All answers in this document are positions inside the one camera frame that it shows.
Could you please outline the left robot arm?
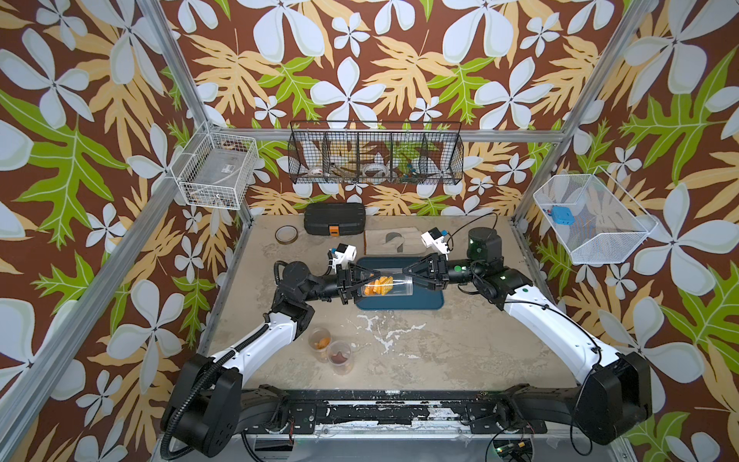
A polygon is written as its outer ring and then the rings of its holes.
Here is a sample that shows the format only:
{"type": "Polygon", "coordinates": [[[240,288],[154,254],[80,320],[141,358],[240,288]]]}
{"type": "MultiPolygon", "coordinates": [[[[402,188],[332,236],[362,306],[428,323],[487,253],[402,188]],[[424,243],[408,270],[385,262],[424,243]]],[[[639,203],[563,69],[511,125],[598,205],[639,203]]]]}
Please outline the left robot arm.
{"type": "Polygon", "coordinates": [[[194,355],[179,373],[161,422],[163,460],[177,460],[191,452],[214,457],[225,449],[235,434],[249,426],[248,419],[258,415],[257,404],[242,404],[244,396],[259,396],[244,392],[246,381],[307,330],[315,314],[309,303],[357,300],[380,271],[349,263],[339,266],[334,275],[314,275],[303,262],[277,261],[273,276],[273,303],[263,323],[221,352],[194,355]]]}

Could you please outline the clear jar brown cookies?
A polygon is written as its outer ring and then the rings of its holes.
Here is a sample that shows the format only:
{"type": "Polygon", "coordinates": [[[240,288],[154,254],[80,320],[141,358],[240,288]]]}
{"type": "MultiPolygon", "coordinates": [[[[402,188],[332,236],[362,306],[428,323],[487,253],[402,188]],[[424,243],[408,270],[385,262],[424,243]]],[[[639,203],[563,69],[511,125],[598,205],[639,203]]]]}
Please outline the clear jar brown cookies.
{"type": "Polygon", "coordinates": [[[353,368],[353,349],[347,342],[332,342],[327,348],[327,358],[337,375],[347,375],[353,368]]]}

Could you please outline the clear jar with cookies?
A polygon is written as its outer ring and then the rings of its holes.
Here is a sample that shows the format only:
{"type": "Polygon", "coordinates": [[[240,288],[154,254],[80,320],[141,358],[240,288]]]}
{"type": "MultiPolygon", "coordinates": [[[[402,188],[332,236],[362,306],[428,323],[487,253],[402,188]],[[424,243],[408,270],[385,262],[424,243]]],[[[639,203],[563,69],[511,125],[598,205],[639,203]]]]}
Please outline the clear jar with cookies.
{"type": "Polygon", "coordinates": [[[414,283],[410,276],[402,273],[388,273],[379,275],[364,284],[359,294],[364,298],[375,298],[376,296],[390,298],[390,296],[412,296],[413,292],[414,283]]]}

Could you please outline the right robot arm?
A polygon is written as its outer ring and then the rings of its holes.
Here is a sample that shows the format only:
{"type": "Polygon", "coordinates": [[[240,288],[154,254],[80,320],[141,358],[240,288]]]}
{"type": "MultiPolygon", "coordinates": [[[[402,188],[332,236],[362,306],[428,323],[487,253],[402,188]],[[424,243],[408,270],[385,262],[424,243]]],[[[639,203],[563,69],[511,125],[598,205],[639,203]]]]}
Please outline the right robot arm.
{"type": "Polygon", "coordinates": [[[513,387],[506,392],[516,420],[542,421],[579,429],[591,442],[607,445],[652,417],[650,365],[636,352],[621,353],[597,339],[557,308],[520,271],[506,267],[502,238],[475,227],[464,259],[452,260],[448,236],[433,228],[423,241],[435,252],[403,268],[413,283],[442,291],[473,285],[498,310],[517,320],[573,374],[571,388],[513,387]]]}

